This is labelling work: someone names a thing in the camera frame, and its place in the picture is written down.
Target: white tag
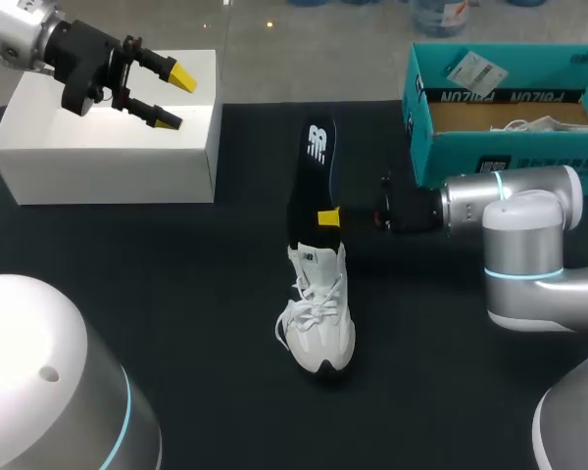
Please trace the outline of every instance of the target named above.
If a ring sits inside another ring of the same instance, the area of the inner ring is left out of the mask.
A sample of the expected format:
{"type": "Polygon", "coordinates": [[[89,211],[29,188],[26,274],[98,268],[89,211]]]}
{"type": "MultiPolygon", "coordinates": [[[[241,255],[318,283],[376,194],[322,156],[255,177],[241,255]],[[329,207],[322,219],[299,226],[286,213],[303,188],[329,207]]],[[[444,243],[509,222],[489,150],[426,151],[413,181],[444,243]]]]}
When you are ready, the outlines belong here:
{"type": "Polygon", "coordinates": [[[507,70],[470,51],[448,78],[474,94],[485,98],[508,77],[507,70]]]}
{"type": "Polygon", "coordinates": [[[447,3],[444,6],[442,26],[461,26],[468,21],[468,0],[458,3],[447,3]]]}

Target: white sneaker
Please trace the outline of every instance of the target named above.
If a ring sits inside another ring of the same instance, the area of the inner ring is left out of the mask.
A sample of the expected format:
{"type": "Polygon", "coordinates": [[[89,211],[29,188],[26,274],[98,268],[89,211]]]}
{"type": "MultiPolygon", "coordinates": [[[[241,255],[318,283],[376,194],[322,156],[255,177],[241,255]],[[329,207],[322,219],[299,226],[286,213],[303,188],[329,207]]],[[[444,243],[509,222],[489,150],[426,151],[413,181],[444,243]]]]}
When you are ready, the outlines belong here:
{"type": "Polygon", "coordinates": [[[276,320],[274,334],[303,368],[331,375],[346,367],[355,348],[344,245],[336,255],[299,244],[298,250],[288,248],[288,255],[296,270],[297,299],[276,320]]]}

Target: gray floor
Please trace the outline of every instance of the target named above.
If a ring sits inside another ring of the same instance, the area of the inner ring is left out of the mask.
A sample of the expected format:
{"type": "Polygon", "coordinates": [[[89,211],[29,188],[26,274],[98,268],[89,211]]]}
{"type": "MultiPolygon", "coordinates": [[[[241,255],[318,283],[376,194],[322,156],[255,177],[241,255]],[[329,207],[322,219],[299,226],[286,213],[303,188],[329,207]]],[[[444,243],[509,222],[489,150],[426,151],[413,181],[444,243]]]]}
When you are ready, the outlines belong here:
{"type": "MultiPolygon", "coordinates": [[[[452,40],[588,42],[588,0],[539,8],[482,0],[452,40]]],[[[298,8],[285,0],[63,0],[69,17],[152,49],[216,49],[227,103],[400,97],[414,31],[398,0],[298,8]]],[[[19,74],[0,68],[0,105],[19,74]]]]}

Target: shoelace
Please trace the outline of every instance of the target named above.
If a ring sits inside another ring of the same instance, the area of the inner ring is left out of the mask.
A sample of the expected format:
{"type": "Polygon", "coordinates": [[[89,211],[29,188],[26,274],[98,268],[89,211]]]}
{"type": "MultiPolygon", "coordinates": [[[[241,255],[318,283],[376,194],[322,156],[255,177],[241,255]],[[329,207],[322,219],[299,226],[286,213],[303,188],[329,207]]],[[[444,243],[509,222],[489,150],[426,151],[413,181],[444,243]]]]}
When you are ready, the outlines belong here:
{"type": "Polygon", "coordinates": [[[284,319],[287,319],[283,325],[283,334],[287,334],[290,325],[295,325],[299,331],[309,331],[314,325],[322,323],[327,316],[337,316],[337,301],[335,298],[339,295],[338,290],[342,287],[343,276],[340,274],[333,287],[324,294],[324,289],[312,284],[307,289],[303,288],[303,279],[298,277],[296,284],[292,287],[298,289],[301,300],[298,302],[290,301],[285,311],[276,319],[274,325],[274,336],[276,339],[290,351],[285,340],[281,338],[278,332],[278,325],[284,319]]]}

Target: black end effector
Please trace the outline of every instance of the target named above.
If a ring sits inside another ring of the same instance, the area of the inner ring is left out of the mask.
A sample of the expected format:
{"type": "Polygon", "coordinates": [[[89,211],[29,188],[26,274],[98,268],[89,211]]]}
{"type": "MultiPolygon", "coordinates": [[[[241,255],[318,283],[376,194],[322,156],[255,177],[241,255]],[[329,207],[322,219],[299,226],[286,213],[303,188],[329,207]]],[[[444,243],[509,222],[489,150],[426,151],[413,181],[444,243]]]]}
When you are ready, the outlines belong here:
{"type": "Polygon", "coordinates": [[[168,113],[159,106],[149,106],[146,103],[128,97],[123,106],[130,115],[145,120],[146,124],[151,127],[180,129],[183,124],[183,119],[168,113]]]}
{"type": "Polygon", "coordinates": [[[374,223],[380,230],[399,234],[439,230],[444,224],[440,191],[400,188],[389,174],[381,180],[374,223]]]}
{"type": "Polygon", "coordinates": [[[111,89],[112,107],[128,110],[151,127],[179,129],[182,119],[159,106],[148,106],[129,98],[126,87],[134,61],[159,78],[193,92],[195,80],[172,57],[163,58],[141,47],[141,38],[128,36],[124,43],[83,22],[61,22],[53,31],[44,53],[46,64],[55,68],[55,79],[66,85],[62,106],[85,116],[94,103],[111,89]]]}

